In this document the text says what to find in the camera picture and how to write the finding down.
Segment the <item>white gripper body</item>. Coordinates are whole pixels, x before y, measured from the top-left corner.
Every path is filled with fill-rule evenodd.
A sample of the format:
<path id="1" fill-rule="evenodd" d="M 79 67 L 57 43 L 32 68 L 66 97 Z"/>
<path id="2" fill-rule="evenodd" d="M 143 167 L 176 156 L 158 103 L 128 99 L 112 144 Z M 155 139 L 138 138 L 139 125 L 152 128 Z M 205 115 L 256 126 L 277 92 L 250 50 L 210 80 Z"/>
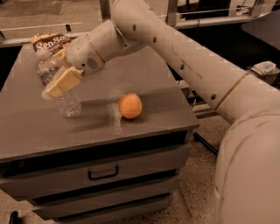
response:
<path id="1" fill-rule="evenodd" d="M 69 64 L 82 69 L 85 73 L 96 73 L 105 65 L 88 35 L 74 39 L 65 51 L 65 58 Z"/>

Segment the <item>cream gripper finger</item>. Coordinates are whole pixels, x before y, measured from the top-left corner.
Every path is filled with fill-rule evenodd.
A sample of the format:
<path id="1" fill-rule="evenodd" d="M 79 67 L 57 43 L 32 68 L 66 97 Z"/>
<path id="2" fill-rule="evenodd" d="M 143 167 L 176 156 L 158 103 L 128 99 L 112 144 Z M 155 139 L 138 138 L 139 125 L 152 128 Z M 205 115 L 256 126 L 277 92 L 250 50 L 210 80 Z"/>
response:
<path id="1" fill-rule="evenodd" d="M 62 66 L 52 80 L 45 86 L 41 96 L 45 100 L 52 100 L 75 88 L 81 83 L 83 70 L 71 66 Z"/>

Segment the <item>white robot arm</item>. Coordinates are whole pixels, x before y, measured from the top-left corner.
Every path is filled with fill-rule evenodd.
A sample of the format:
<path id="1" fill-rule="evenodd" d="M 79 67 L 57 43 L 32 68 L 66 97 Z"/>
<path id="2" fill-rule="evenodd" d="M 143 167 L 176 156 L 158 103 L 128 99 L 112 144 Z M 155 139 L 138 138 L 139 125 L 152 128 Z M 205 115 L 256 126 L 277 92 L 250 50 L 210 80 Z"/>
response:
<path id="1" fill-rule="evenodd" d="M 69 69 L 42 93 L 74 88 L 90 62 L 150 46 L 230 123 L 215 174 L 214 224 L 280 224 L 280 91 L 167 25 L 144 0 L 110 0 L 110 18 L 63 52 Z"/>

